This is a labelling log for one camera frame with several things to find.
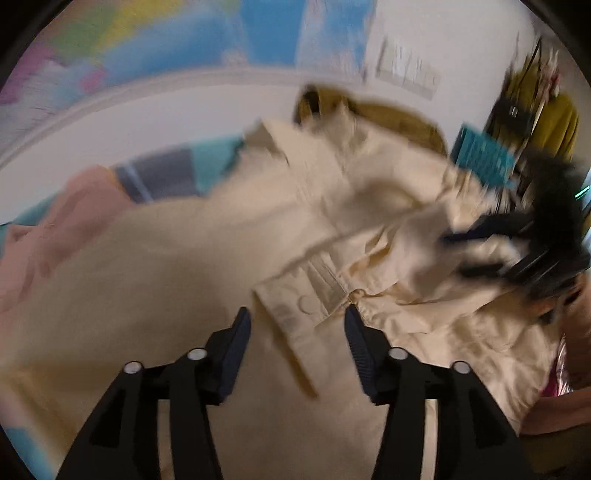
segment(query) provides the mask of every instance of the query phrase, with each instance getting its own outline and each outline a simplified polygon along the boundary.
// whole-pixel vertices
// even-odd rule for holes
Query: green light
[[[580,192],[578,192],[577,195],[574,196],[575,200],[578,200],[579,198],[581,198],[583,195],[585,195],[585,193],[587,193],[589,191],[589,189],[591,189],[591,185],[585,187],[583,190],[581,190]]]

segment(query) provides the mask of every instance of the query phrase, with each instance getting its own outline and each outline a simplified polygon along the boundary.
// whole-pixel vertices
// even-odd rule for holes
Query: cream jacket
[[[505,239],[437,242],[487,208],[469,174],[346,112],[303,128],[265,121],[210,199],[127,212],[33,292],[3,341],[0,381],[57,467],[124,363],[174,361],[245,305],[253,330],[234,392],[209,408],[225,478],[363,480],[386,409],[363,394],[346,343],[353,302],[421,360],[470,363],[518,429],[556,327],[499,284],[453,275],[466,258],[515,261]],[[434,412],[429,403],[424,478]]]

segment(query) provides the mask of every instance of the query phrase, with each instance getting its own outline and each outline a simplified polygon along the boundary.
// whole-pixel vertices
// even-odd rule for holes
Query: pink blanket
[[[11,225],[0,260],[0,329],[37,283],[132,205],[110,169],[97,166],[70,179],[38,225]]]

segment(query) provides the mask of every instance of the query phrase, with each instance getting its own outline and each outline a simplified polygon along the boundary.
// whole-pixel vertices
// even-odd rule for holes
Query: pink garment
[[[10,311],[32,288],[132,205],[113,173],[97,166],[70,179],[38,225],[11,225],[0,260],[0,327],[10,328]]]

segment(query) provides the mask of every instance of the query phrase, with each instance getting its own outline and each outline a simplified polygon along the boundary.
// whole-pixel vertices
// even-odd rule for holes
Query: snap button
[[[298,308],[301,312],[305,313],[306,315],[311,315],[316,313],[320,310],[320,302],[318,299],[314,297],[309,297],[307,295],[303,295],[297,301]]]

